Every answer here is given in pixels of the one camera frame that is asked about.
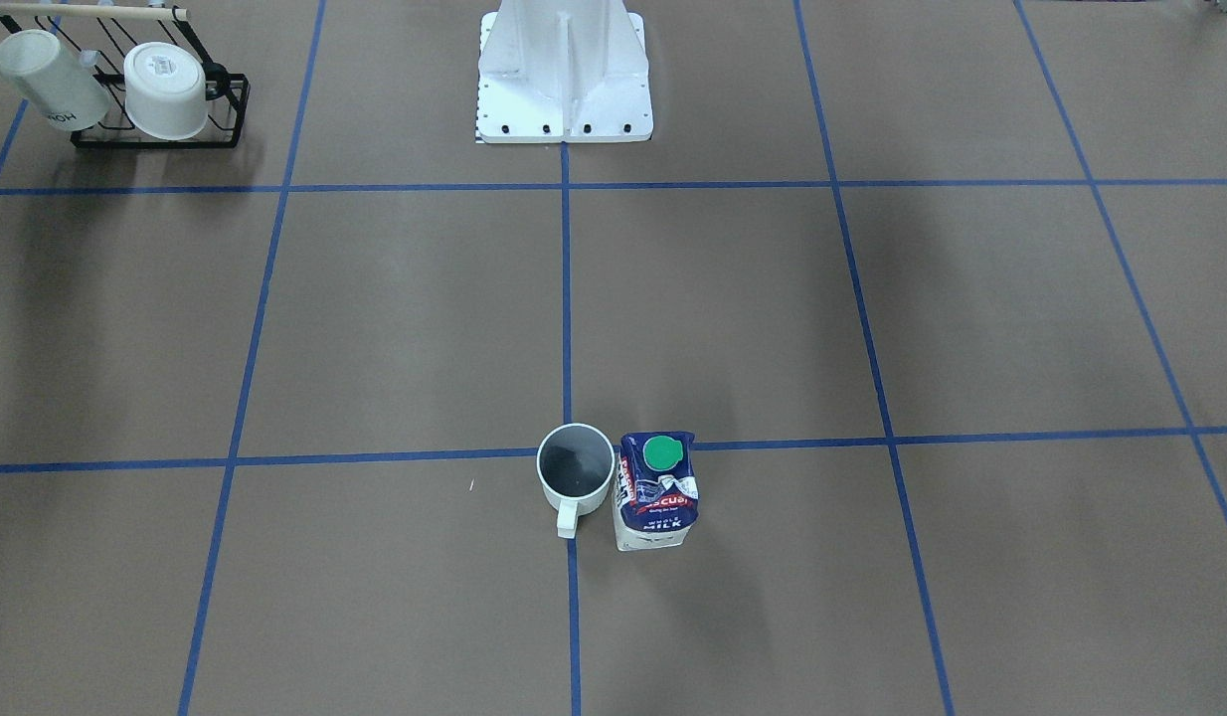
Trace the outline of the white mug on rack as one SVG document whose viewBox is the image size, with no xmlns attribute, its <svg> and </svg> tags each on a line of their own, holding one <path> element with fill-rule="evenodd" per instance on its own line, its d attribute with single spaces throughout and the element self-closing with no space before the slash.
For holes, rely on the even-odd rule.
<svg viewBox="0 0 1227 716">
<path fill-rule="evenodd" d="M 87 130 L 109 112 L 108 91 L 45 29 L 18 31 L 0 42 L 0 78 L 58 131 Z"/>
<path fill-rule="evenodd" d="M 206 74 L 195 55 L 173 44 L 148 42 L 124 54 L 124 112 L 150 136 L 180 141 L 209 123 Z"/>
</svg>

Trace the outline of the blue white milk carton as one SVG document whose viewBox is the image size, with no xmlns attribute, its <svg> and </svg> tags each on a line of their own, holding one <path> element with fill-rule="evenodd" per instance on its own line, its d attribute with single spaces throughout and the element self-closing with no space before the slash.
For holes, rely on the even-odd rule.
<svg viewBox="0 0 1227 716">
<path fill-rule="evenodd" d="M 614 542 L 620 552 L 681 547 L 699 516 L 691 432 L 636 432 L 618 440 Z"/>
</svg>

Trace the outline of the white ceramic mug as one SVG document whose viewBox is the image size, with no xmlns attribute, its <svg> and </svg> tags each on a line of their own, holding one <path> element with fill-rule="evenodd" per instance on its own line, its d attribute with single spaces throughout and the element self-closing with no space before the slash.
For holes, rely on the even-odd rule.
<svg viewBox="0 0 1227 716">
<path fill-rule="evenodd" d="M 556 535 L 575 539 L 579 519 L 609 497 L 617 468 L 614 443 L 594 425 L 556 427 L 537 445 L 537 484 L 556 512 Z"/>
</svg>

